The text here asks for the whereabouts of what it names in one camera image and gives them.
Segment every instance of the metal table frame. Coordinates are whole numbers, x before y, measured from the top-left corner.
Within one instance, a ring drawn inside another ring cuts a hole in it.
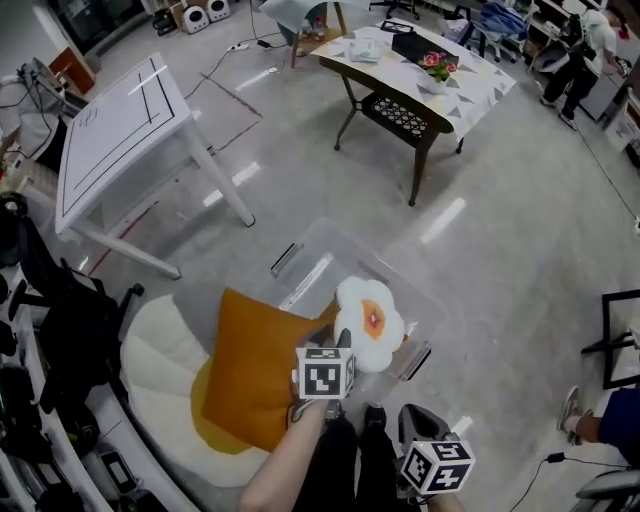
[[[338,131],[338,137],[333,149],[336,151],[340,150],[340,138],[358,111],[362,112],[369,119],[390,131],[395,136],[404,140],[416,150],[413,166],[413,185],[409,198],[409,206],[414,206],[416,204],[416,197],[420,191],[420,183],[422,182],[422,175],[424,174],[429,149],[431,149],[431,146],[433,146],[439,134],[453,132],[453,126],[449,121],[433,112],[423,103],[362,71],[326,57],[320,57],[320,64],[335,71],[342,77],[349,101],[351,101],[351,111],[347,114],[347,118]],[[357,100],[353,94],[349,79],[371,89],[373,93],[361,101]],[[380,105],[386,105],[391,109],[395,109],[399,115],[408,119],[408,122],[412,124],[413,128],[403,127],[397,122],[390,120],[388,115],[382,111],[385,109],[381,109]],[[464,138],[462,138],[458,144],[456,149],[457,154],[460,154],[462,151],[463,142]]]

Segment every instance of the white table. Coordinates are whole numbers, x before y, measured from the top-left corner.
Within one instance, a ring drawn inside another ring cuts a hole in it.
[[[174,142],[179,143],[178,152],[186,148],[238,216],[252,226],[254,216],[207,151],[189,106],[156,53],[102,92],[70,123],[58,180],[56,232],[76,231],[179,278],[176,267],[102,229],[94,215],[100,206],[110,211],[132,209],[148,199],[171,172],[160,165],[163,158],[149,164],[150,154],[166,153]]]

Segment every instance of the white shoe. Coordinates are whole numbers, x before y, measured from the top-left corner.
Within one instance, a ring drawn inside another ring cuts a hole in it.
[[[562,406],[562,412],[560,416],[558,416],[557,428],[559,431],[564,432],[565,434],[569,434],[564,424],[567,421],[567,418],[570,416],[582,416],[582,408],[580,407],[579,402],[580,388],[578,386],[573,386],[567,395],[566,400],[564,401],[564,405]]]
[[[542,103],[545,107],[556,108],[556,102],[545,100],[544,96],[540,96],[540,103]]]
[[[578,127],[576,126],[576,122],[573,119],[569,119],[562,112],[560,112],[558,114],[558,117],[560,119],[562,119],[569,128],[571,128],[572,130],[574,130],[576,132],[578,131]]]

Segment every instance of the speaker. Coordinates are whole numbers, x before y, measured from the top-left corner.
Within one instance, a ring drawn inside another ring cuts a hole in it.
[[[207,2],[207,14],[211,23],[228,18],[231,15],[227,0],[209,0]]]
[[[204,9],[198,6],[185,9],[182,20],[188,34],[200,32],[211,24]]]

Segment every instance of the table leg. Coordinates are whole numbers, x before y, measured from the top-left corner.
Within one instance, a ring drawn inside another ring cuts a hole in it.
[[[291,47],[291,69],[296,67],[296,52],[298,51],[298,45],[300,44],[299,33],[293,36],[293,46]]]
[[[347,24],[344,22],[344,16],[342,15],[342,7],[339,2],[333,2],[333,6],[336,9],[336,16],[338,17],[338,23],[340,24],[340,30],[342,35],[347,35]]]
[[[353,116],[355,116],[356,112],[358,111],[358,100],[356,100],[356,97],[353,94],[353,89],[351,89],[351,84],[349,83],[349,80],[344,75],[341,75],[341,78],[342,78],[342,81],[344,82],[344,88],[347,90],[347,96],[349,96],[349,101],[351,101],[351,112],[347,114],[347,118],[344,120],[344,123],[342,123],[342,126],[340,127],[340,131],[338,132],[336,145],[333,146],[333,149],[335,149],[336,151],[340,150],[340,137],[342,137],[342,134],[347,129],[347,126],[349,126],[349,123],[353,119]]]
[[[478,49],[480,57],[484,59],[484,50],[487,46],[487,36],[480,32],[480,48]]]
[[[101,233],[97,229],[92,226],[79,223],[78,225],[72,226],[72,229],[83,236],[86,236],[90,240],[97,242],[109,249],[116,251],[127,258],[131,258],[138,263],[142,263],[147,267],[153,268],[158,272],[171,277],[172,279],[179,279],[181,274],[180,270],[176,267],[165,263],[164,261],[156,258],[155,256],[151,256],[146,252],[141,251],[137,247],[134,247],[129,242],[125,242],[120,238],[112,238],[104,233]]]
[[[356,115],[357,111],[358,110],[356,109],[356,107],[351,107],[351,112],[349,112],[349,114],[347,115],[347,118],[344,120],[344,123],[342,123],[342,126],[340,127],[340,131],[338,132],[338,138],[336,139],[336,145],[333,146],[333,149],[335,149],[336,151],[340,150],[340,137],[342,137],[342,134],[347,129],[347,126],[349,126],[349,123],[353,119],[353,116]]]
[[[207,151],[207,148],[202,143],[202,137],[198,132],[195,121],[191,120],[187,123],[187,125],[180,130],[179,136],[189,148],[189,152],[198,166],[205,172],[208,172],[214,179],[216,186],[229,205],[236,211],[238,217],[242,219],[247,227],[253,226],[256,222],[255,217],[251,214],[242,199],[240,199],[233,180],[222,172],[216,161]]]
[[[418,196],[418,191],[420,190],[420,182],[422,181],[422,174],[424,173],[424,166],[427,162],[427,155],[429,154],[429,149],[433,146],[436,138],[440,132],[434,130],[433,128],[427,127],[427,129],[422,134],[422,138],[418,143],[418,147],[416,148],[416,156],[415,162],[413,166],[413,186],[411,188],[411,198],[409,199],[409,206],[413,206],[416,204],[416,197]]]

